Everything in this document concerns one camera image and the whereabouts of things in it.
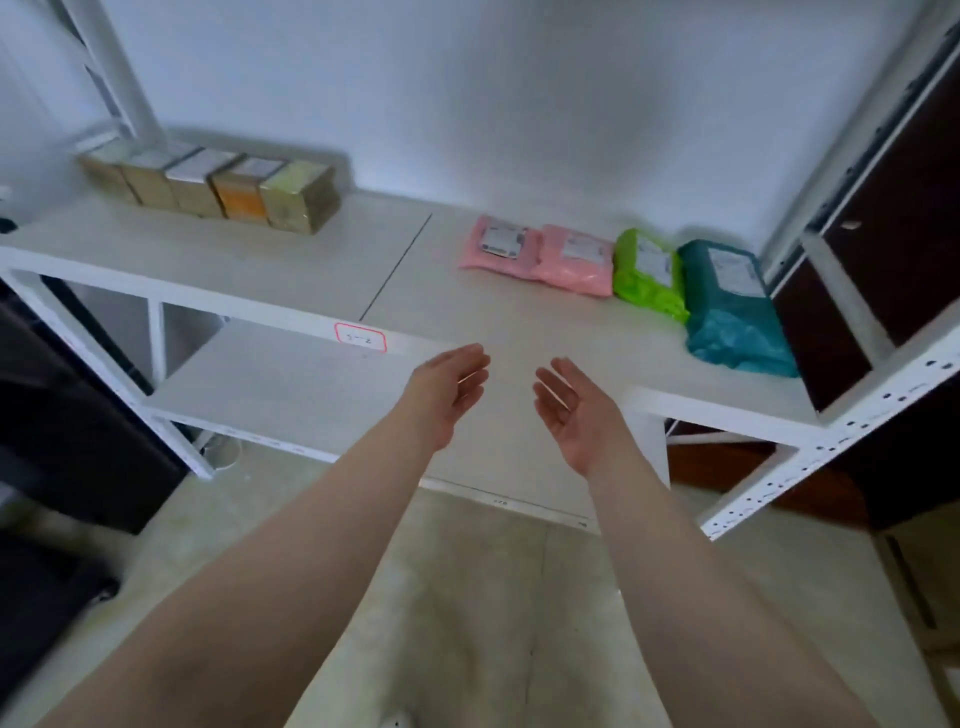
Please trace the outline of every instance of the red bordered label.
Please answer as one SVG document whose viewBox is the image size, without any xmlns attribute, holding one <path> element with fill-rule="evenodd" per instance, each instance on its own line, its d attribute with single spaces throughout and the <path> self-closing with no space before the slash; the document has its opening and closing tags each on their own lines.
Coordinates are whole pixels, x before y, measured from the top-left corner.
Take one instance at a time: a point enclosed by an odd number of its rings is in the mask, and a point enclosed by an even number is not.
<svg viewBox="0 0 960 728">
<path fill-rule="evenodd" d="M 375 328 L 356 327 L 353 324 L 334 324 L 333 330 L 337 334 L 337 341 L 342 344 L 366 347 L 378 352 L 387 350 L 386 335 L 383 331 L 377 331 Z"/>
</svg>

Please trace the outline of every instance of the blue-green bag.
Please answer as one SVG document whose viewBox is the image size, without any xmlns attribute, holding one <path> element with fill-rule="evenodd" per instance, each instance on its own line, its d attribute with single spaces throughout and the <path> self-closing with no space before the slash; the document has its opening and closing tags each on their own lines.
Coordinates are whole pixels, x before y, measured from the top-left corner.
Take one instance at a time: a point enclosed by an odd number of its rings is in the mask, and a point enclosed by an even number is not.
<svg viewBox="0 0 960 728">
<path fill-rule="evenodd" d="M 800 376 L 756 256 L 709 240 L 691 240 L 678 254 L 684 262 L 690 353 L 744 372 Z"/>
</svg>

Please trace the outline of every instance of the person's right hand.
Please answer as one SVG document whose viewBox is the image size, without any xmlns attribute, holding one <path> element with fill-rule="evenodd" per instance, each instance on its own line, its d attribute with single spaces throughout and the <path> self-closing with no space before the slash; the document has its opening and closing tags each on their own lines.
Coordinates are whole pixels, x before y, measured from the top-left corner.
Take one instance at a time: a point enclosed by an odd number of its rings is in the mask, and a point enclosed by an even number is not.
<svg viewBox="0 0 960 728">
<path fill-rule="evenodd" d="M 543 367 L 537 369 L 540 381 L 534 383 L 534 406 L 566 464 L 588 477 L 590 469 L 612 449 L 629 446 L 633 435 L 616 402 L 576 364 L 568 358 L 554 358 L 550 364 L 560 376 Z"/>
</svg>

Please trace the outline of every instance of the person's left hand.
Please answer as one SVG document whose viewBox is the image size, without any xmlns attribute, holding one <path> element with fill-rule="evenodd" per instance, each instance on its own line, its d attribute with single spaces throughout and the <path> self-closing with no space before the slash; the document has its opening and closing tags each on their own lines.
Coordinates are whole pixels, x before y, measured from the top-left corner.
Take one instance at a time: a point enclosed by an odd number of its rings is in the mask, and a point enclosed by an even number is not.
<svg viewBox="0 0 960 728">
<path fill-rule="evenodd" d="M 394 408 L 409 426 L 420 428 L 434 451 L 453 439 L 453 427 L 483 397 L 490 357 L 480 344 L 439 354 L 410 375 Z"/>
</svg>

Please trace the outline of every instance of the hand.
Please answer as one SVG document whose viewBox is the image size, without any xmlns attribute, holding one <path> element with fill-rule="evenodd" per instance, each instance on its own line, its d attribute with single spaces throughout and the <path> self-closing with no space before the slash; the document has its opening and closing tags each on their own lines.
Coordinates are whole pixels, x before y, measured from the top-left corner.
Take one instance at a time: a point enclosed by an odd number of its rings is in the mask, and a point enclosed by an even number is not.
<svg viewBox="0 0 960 728">
<path fill-rule="evenodd" d="M 453 426 L 483 397 L 489 364 L 480 344 L 438 354 L 410 375 L 394 411 L 420 428 L 434 451 L 443 449 L 453 439 Z"/>
<path fill-rule="evenodd" d="M 566 464 L 588 477 L 612 448 L 630 445 L 634 437 L 616 402 L 576 364 L 567 358 L 554 358 L 550 364 L 563 379 L 543 367 L 537 369 L 534 406 Z"/>
</svg>

